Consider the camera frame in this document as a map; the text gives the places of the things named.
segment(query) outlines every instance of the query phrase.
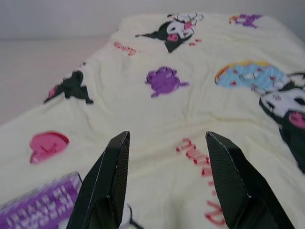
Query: bed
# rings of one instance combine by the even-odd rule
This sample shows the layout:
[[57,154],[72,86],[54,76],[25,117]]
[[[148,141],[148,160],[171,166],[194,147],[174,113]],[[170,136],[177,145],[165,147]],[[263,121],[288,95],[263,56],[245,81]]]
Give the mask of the bed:
[[[81,50],[102,46],[93,43]],[[73,171],[84,177],[109,140],[128,130],[125,201],[133,219],[144,228],[226,228],[204,139],[213,131],[242,149],[302,228],[305,46],[286,27],[255,14],[143,14],[124,19],[86,60],[78,49],[75,61],[67,60],[69,44],[62,44],[65,56],[58,60],[68,61],[68,74],[42,58],[31,66],[4,64],[12,66],[4,74],[13,79],[0,91],[1,101],[16,84],[12,106],[28,93],[45,103],[0,128],[0,203]],[[30,63],[30,57],[19,61]],[[20,82],[22,67],[31,69],[36,86]],[[52,75],[47,81],[38,75],[45,71]],[[60,132],[70,143],[30,164],[30,141],[45,131]]]

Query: wall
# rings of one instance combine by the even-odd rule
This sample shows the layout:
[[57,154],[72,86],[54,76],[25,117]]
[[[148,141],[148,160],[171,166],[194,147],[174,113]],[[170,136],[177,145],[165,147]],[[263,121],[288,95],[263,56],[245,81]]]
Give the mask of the wall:
[[0,39],[109,35],[127,15],[225,12],[270,15],[305,41],[305,0],[1,0]]

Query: purple skull print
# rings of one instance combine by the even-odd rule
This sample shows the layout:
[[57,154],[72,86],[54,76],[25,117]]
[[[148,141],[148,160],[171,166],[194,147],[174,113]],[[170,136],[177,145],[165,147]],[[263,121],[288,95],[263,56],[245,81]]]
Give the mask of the purple skull print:
[[160,94],[169,94],[181,86],[189,86],[188,82],[181,82],[177,77],[177,70],[162,66],[157,71],[151,71],[146,77],[146,84],[150,84],[154,93],[151,98]]

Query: purple package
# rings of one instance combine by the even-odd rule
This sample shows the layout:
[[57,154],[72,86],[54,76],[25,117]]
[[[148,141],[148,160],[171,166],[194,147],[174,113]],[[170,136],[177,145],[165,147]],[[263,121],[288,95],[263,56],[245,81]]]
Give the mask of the purple package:
[[0,228],[65,228],[80,188],[74,172],[12,200],[0,209]]

